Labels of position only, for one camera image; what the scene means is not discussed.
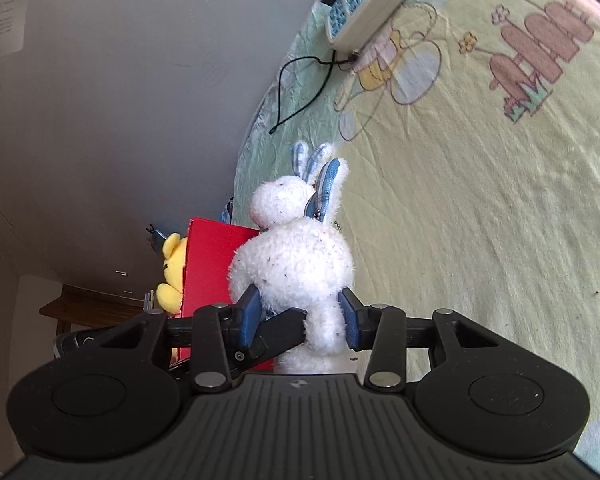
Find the red box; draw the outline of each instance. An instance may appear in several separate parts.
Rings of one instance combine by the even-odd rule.
[[[228,272],[235,251],[259,233],[256,229],[194,218],[189,224],[184,268],[182,316],[212,303],[231,303]],[[180,350],[180,359],[190,350]]]

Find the yellow stuffed toy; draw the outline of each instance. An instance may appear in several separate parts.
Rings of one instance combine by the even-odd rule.
[[[187,254],[187,239],[180,238],[174,233],[170,235],[162,246],[164,254],[164,279],[155,291],[160,306],[171,314],[178,314],[182,307],[182,282],[184,258]]]

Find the cartoon character print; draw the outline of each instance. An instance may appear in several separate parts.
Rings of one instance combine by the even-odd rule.
[[[569,63],[579,53],[579,44],[593,37],[589,20],[600,23],[600,4],[596,0],[552,0],[544,7],[524,1],[539,11],[525,16],[524,29],[513,22],[503,4],[491,13],[491,23],[500,27],[502,39],[516,51],[515,56],[478,47],[478,39],[471,32],[458,41],[460,54],[482,52],[490,56],[493,80],[489,88],[506,92],[503,110],[513,123],[526,112],[533,115],[542,107],[552,92],[551,85],[563,74],[560,64]],[[523,69],[523,62],[530,71]]]
[[[433,6],[408,0],[364,48],[334,101],[343,139],[366,130],[386,95],[397,105],[413,105],[427,94],[442,64],[429,38],[437,18]]]

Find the brown wooden furniture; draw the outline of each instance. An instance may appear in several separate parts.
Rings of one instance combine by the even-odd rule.
[[[58,320],[57,335],[71,332],[72,324],[89,328],[120,324],[142,313],[142,301],[63,285],[60,297],[39,312]]]

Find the rabbit ear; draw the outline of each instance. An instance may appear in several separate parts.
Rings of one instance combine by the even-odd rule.
[[[306,183],[311,185],[315,183],[318,172],[322,169],[324,163],[331,158],[331,153],[333,153],[333,146],[328,142],[322,143],[313,151],[309,157],[303,176]]]
[[[304,208],[304,216],[331,224],[340,208],[342,184],[349,173],[343,158],[330,160],[320,172],[315,183],[315,193]]]
[[[306,172],[306,162],[309,158],[309,146],[304,140],[298,140],[291,147],[291,167],[294,170],[294,175],[299,176],[304,180]]]

